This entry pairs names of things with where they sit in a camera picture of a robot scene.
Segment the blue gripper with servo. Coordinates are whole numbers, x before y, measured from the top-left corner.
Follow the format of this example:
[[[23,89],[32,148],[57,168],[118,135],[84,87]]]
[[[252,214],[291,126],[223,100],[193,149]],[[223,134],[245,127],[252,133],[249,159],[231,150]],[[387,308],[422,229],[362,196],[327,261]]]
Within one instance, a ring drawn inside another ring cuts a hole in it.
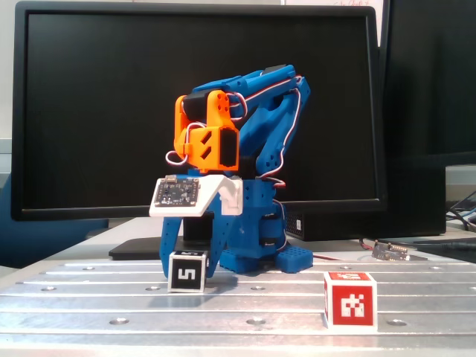
[[[190,168],[187,170],[188,177],[203,177],[208,174],[209,172],[198,168]],[[220,255],[225,248],[233,217],[222,214],[222,200],[220,195],[215,196],[208,207],[208,212],[213,213],[213,232],[208,252],[208,268],[206,276],[212,277],[219,262]],[[162,262],[165,277],[168,277],[170,254],[174,251],[176,246],[181,222],[181,217],[164,217],[163,220],[159,257]]]

